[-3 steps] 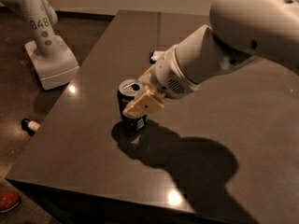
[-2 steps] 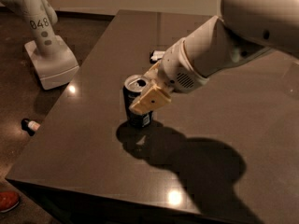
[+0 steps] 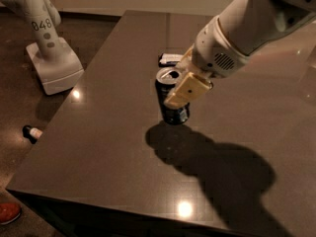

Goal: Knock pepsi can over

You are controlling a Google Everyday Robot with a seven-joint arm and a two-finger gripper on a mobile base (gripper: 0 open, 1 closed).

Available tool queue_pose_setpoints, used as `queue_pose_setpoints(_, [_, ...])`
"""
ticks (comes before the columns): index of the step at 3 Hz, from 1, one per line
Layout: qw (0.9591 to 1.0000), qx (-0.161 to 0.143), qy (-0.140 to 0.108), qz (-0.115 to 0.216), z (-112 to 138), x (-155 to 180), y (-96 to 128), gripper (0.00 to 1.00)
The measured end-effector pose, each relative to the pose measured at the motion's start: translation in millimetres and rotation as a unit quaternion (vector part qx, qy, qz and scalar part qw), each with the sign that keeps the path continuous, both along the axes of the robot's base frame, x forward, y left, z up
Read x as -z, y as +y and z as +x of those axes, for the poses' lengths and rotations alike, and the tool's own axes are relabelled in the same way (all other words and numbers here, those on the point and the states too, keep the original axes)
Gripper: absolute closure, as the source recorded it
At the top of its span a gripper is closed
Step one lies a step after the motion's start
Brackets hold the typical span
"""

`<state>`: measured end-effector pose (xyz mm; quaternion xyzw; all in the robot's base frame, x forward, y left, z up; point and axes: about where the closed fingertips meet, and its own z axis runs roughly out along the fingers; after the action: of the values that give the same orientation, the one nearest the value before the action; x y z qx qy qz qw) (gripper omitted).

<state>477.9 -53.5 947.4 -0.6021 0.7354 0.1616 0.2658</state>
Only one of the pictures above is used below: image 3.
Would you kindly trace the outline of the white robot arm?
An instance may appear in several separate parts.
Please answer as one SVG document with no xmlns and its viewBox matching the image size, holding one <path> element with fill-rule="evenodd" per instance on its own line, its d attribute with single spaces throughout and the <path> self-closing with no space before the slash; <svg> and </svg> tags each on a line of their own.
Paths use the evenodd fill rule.
<svg viewBox="0 0 316 237">
<path fill-rule="evenodd" d="M 311 23 L 316 0 L 233 0 L 197 34 L 176 67 L 181 77 L 164 104 L 185 106 L 212 88 L 213 78 L 225 78 L 245 66 L 271 41 Z"/>
</svg>

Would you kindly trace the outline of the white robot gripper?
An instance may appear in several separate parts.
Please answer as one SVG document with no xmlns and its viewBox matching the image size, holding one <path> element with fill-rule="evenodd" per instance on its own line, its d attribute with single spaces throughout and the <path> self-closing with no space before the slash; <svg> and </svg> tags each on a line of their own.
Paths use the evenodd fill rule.
<svg viewBox="0 0 316 237">
<path fill-rule="evenodd" d="M 188 48 L 176 68 L 181 72 L 191 71 L 194 64 L 213 77 L 225 78 L 245 66 L 248 61 L 249 57 L 229 42 L 216 16 L 198 33 L 193 46 Z M 182 108 L 211 88 L 209 80 L 187 72 L 168 93 L 164 105 L 172 110 Z"/>
</svg>

